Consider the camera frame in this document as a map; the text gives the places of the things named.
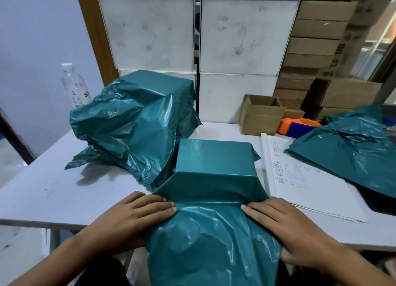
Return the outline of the person's right hand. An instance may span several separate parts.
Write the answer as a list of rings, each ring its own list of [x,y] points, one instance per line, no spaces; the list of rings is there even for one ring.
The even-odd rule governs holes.
[[[266,204],[266,200],[249,204]],[[318,266],[321,251],[329,244],[339,243],[296,207],[275,209],[279,211],[277,221],[256,222],[274,234],[282,246],[298,245],[301,248],[302,264],[293,265],[321,270]]]

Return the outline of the smooth teal bagged parcel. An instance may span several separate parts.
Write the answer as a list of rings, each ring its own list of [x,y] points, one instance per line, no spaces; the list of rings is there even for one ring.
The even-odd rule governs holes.
[[[177,212],[146,235],[151,286],[275,286],[281,245],[241,205],[268,199],[249,142],[182,139],[152,193]]]

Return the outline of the person's left forearm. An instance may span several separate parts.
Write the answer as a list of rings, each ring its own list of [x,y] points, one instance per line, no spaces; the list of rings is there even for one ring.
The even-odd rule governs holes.
[[[67,286],[95,258],[96,240],[81,231],[7,286]]]

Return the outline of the person's right forearm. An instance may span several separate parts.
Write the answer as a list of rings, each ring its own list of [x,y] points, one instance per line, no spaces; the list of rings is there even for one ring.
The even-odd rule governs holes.
[[[325,246],[318,266],[342,286],[396,286],[396,280],[342,244]]]

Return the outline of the open white notebook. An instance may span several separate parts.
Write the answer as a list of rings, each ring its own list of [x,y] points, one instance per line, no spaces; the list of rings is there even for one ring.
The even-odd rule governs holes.
[[[332,217],[367,223],[344,179],[285,153],[293,140],[261,134],[265,191],[292,205]]]

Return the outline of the crumpled teal bagged parcel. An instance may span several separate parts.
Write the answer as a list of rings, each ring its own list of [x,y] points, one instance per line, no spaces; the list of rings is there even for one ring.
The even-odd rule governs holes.
[[[181,139],[200,126],[191,79],[138,70],[106,86],[91,103],[70,112],[70,125],[87,147],[65,170],[88,163],[117,166],[153,191],[176,165]]]

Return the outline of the orange and blue tape dispenser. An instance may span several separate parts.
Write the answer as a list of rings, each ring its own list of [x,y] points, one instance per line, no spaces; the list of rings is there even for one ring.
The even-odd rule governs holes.
[[[277,134],[297,139],[321,126],[317,121],[306,118],[283,118],[277,129]]]

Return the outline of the person's black trousers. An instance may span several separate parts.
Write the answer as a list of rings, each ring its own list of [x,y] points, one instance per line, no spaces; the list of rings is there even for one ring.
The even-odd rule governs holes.
[[[74,286],[132,286],[121,261],[105,257],[90,264]]]

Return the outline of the small open cardboard box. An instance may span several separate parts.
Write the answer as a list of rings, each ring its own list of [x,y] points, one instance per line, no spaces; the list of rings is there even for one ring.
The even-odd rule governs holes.
[[[286,109],[277,97],[245,94],[239,118],[240,133],[274,136]]]

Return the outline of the pile of empty teal bags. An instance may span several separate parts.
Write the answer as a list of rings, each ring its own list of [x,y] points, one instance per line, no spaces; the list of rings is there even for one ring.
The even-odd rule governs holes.
[[[377,104],[327,116],[285,153],[396,199],[396,105]]]

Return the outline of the clear plastic water bottle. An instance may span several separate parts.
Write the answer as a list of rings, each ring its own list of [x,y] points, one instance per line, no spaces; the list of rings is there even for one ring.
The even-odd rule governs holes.
[[[61,82],[71,99],[74,108],[80,108],[92,102],[84,78],[79,75],[72,63],[61,64],[63,75]]]

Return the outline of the dark slanted bar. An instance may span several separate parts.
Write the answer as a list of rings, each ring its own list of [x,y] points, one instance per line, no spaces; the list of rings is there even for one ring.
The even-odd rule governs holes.
[[[27,165],[32,164],[36,160],[32,151],[8,123],[2,108],[0,108],[0,132],[16,150],[19,156],[27,163]]]

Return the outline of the stack of flat cardboard boxes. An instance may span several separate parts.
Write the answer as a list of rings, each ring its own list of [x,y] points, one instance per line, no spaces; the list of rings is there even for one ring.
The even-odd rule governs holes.
[[[301,105],[320,69],[332,63],[357,2],[302,0],[274,89],[286,111]]]

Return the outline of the stack of white boxes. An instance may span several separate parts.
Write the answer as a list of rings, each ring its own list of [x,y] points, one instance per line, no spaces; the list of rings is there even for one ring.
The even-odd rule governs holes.
[[[114,65],[195,76],[201,121],[236,124],[272,96],[300,0],[99,0]]]

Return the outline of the brown wooden door frame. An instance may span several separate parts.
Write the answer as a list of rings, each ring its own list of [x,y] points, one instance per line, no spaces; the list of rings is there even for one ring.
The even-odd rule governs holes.
[[[119,78],[99,0],[78,0],[104,87]]]

